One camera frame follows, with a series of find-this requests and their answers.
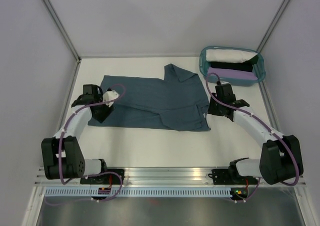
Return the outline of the blue-grey t shirt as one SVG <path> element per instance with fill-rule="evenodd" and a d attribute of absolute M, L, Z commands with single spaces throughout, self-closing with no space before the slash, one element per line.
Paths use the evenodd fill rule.
<path fill-rule="evenodd" d="M 163 79 L 106 75 L 100 86 L 121 92 L 118 84 L 126 92 L 113 104 L 114 111 L 102 123 L 91 119 L 88 125 L 210 131 L 206 121 L 210 103 L 198 74 L 168 64 Z"/>

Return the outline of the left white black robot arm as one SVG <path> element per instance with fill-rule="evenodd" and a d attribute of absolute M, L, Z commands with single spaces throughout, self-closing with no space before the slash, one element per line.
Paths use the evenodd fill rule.
<path fill-rule="evenodd" d="M 80 95 L 71 105 L 72 114 L 65 124 L 52 136 L 41 142 L 44 174 L 48 180 L 92 177 L 98 184 L 109 179 L 103 159 L 85 159 L 79 145 L 81 134 L 91 119 L 102 123 L 114 110 L 114 102 L 120 94 L 113 89 L 103 91 L 94 84 L 83 86 Z"/>

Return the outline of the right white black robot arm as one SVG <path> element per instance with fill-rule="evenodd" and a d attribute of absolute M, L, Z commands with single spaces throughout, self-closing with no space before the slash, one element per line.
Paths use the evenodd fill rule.
<path fill-rule="evenodd" d="M 243 99 L 236 99 L 229 83 L 218 82 L 210 94 L 208 114 L 223 116 L 241 126 L 261 147 L 258 159 L 230 162 L 228 178 L 235 184 L 246 177 L 264 179 L 268 184 L 295 186 L 304 172 L 300 142 L 294 135 L 277 131 L 260 119 Z"/>

